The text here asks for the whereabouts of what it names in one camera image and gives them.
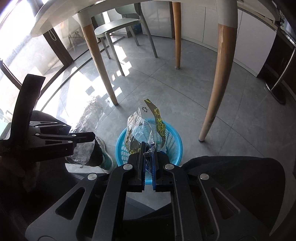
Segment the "person's left sneaker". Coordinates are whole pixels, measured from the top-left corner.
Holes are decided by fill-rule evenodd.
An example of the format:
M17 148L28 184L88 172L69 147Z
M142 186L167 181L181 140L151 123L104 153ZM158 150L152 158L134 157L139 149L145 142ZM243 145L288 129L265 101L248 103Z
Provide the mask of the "person's left sneaker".
M97 164L105 172L111 173L116 167L117 163L112 156L108 154L105 142L98 136L95 137L95 151L97 153Z

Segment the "balcony folding chair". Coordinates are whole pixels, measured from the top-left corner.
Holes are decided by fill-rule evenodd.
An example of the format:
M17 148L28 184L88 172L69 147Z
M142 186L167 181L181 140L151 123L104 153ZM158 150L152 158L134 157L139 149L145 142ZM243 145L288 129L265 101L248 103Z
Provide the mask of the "balcony folding chair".
M76 44L75 41L76 39L82 38L83 37L80 35L80 24L73 18L70 17L68 19L68 39L70 42L70 48L75 50Z

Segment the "round white table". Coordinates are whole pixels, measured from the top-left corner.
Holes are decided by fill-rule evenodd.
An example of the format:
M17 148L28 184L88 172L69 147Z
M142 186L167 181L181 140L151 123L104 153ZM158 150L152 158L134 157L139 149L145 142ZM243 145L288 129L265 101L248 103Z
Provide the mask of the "round white table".
M100 96L105 102L98 133L115 142L126 127L128 116L144 98L161 110L165 121L182 137L197 138L212 91L218 44L217 13L202 6L182 4L182 63L174 68L174 41L154 37L156 50L140 34L139 44L123 39L115 44L120 64L102 55L120 106L114 106L90 60L72 69L73 77L61 88L49 88L37 110L74 126L88 101ZM278 132L274 100L259 76L276 32L250 13L238 11L238 32L230 79L207 142L241 135L252 144L272 140Z

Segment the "clear yellow-print snack bag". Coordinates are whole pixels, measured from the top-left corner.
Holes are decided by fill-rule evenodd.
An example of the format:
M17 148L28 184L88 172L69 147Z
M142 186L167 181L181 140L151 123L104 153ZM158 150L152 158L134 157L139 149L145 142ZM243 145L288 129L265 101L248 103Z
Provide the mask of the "clear yellow-print snack bag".
M125 134L127 151L130 154L138 153L142 142L147 143L150 149L155 147L159 152L167 152L166 124L159 108L148 98L127 119Z

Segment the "white plastic shopping bag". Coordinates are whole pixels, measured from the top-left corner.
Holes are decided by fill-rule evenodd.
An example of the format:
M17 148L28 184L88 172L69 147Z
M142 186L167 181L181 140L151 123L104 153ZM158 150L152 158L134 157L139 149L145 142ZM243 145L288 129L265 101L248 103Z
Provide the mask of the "white plastic shopping bag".
M70 133L96 132L102 116L103 101L97 96L86 106L77 125ZM78 165L80 168L85 166L98 167L97 153L94 148L95 139L90 143L78 144L73 155L67 157L67 161Z

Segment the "blue plastic waste basket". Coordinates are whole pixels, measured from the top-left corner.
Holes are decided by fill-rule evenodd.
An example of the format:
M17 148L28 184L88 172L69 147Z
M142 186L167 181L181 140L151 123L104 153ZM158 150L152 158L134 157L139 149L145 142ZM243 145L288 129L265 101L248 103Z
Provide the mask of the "blue plastic waste basket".
M165 130L166 154L168 155L170 162L178 166L181 162L182 155L183 155L182 140L180 135L173 128L172 125L170 125L165 121L164 123L166 125L166 130ZM115 158L118 166L126 164L130 156L130 153L127 151L125 146L125 134L126 134L126 128L121 132L116 142Z

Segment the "white kitchen counter cabinets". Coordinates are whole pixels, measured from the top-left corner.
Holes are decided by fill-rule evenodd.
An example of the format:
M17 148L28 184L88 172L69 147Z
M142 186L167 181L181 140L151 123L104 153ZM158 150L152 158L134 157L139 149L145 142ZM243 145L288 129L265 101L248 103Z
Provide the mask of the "white kitchen counter cabinets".
M218 64L260 73L274 43L280 12L273 1L178 1L182 38L218 52Z

